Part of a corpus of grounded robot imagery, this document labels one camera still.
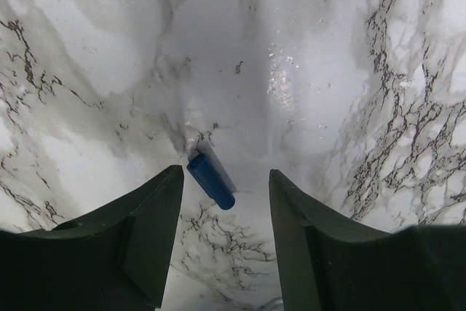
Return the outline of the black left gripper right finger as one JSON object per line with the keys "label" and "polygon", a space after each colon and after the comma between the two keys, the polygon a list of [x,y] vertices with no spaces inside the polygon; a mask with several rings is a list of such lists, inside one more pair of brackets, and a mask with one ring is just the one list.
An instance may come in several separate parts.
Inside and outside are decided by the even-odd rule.
{"label": "black left gripper right finger", "polygon": [[269,201],[286,310],[463,310],[465,227],[387,233],[310,197],[279,170]]}

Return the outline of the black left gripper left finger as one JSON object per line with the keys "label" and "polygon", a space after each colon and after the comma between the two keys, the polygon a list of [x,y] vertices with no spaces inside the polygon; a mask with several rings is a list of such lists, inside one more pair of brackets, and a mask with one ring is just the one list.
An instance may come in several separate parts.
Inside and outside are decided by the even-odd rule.
{"label": "black left gripper left finger", "polygon": [[157,310],[183,194],[171,165],[51,230],[1,232],[3,310]]}

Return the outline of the blue marker cap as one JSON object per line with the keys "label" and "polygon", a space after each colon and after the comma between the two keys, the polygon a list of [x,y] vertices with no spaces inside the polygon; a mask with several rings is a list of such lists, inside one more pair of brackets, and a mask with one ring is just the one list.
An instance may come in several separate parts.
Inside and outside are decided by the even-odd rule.
{"label": "blue marker cap", "polygon": [[187,170],[222,210],[230,210],[235,205],[235,198],[221,174],[215,169],[208,157],[199,153],[189,161]]}

